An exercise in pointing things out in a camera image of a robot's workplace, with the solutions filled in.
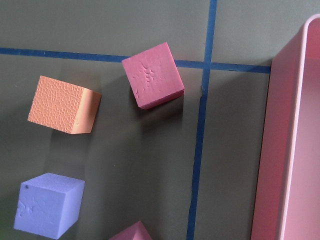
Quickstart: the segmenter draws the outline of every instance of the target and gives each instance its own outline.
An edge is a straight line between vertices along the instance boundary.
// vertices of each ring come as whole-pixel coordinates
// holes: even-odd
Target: purple cube
[[[21,183],[14,228],[58,239],[79,217],[85,181],[45,173]]]

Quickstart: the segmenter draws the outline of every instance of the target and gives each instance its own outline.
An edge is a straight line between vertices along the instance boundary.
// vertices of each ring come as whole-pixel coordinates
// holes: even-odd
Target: blue tape
[[[128,56],[0,47],[0,54],[121,63]]]
[[[202,61],[187,61],[187,60],[174,60],[174,62],[177,67],[181,67],[181,68],[205,69],[205,74],[207,75],[208,60],[211,57],[209,56],[210,52],[212,52],[212,48],[206,51],[205,64]],[[67,52],[67,51],[47,51],[47,50],[33,50],[33,49],[19,49],[19,48],[5,48],[5,47],[0,47],[0,54],[56,58],[56,59],[100,61],[100,62],[109,62],[109,63],[121,63],[123,59],[129,58],[128,56],[121,56],[121,55],[78,53],[78,52]],[[250,72],[250,73],[260,73],[260,74],[270,74],[270,69],[271,69],[269,66],[231,64],[231,63],[219,63],[219,62],[211,62],[209,68],[211,70]]]
[[[177,67],[203,69],[204,63],[202,61],[186,61],[186,60],[174,60]]]
[[[208,99],[208,88],[211,70],[211,58],[214,44],[216,24],[217,0],[210,0],[208,25],[206,30],[204,61],[202,70],[202,96],[199,102],[198,124],[196,130],[196,144],[194,150],[194,164],[191,186],[191,203],[189,208],[188,226],[186,240],[194,240],[196,227],[196,214],[198,204],[198,192],[200,181],[200,170],[202,160],[203,141],[206,123],[206,107]]]
[[[270,66],[245,65],[245,64],[231,64],[212,62],[211,70],[235,71],[246,73],[270,74]]]

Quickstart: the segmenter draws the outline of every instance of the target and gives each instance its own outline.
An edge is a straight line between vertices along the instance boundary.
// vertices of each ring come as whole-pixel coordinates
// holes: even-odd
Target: pink plastic bin
[[[272,61],[251,240],[320,239],[320,14]]]

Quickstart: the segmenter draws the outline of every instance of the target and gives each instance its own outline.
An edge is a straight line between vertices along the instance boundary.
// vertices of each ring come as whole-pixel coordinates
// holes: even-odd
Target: magenta cube
[[[109,240],[152,240],[152,238],[143,223],[138,221]]]
[[[122,61],[139,108],[150,109],[184,94],[168,43],[162,43]]]

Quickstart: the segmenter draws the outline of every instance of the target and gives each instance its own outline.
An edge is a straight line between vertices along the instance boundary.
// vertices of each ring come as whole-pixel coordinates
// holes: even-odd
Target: foam cube
[[[168,43],[122,60],[139,108],[150,109],[184,94]]]
[[[113,236],[109,240],[152,240],[141,221]]]
[[[90,133],[101,94],[40,76],[28,121],[68,134]]]
[[[79,217],[85,181],[45,173],[21,183],[14,228],[58,239]]]

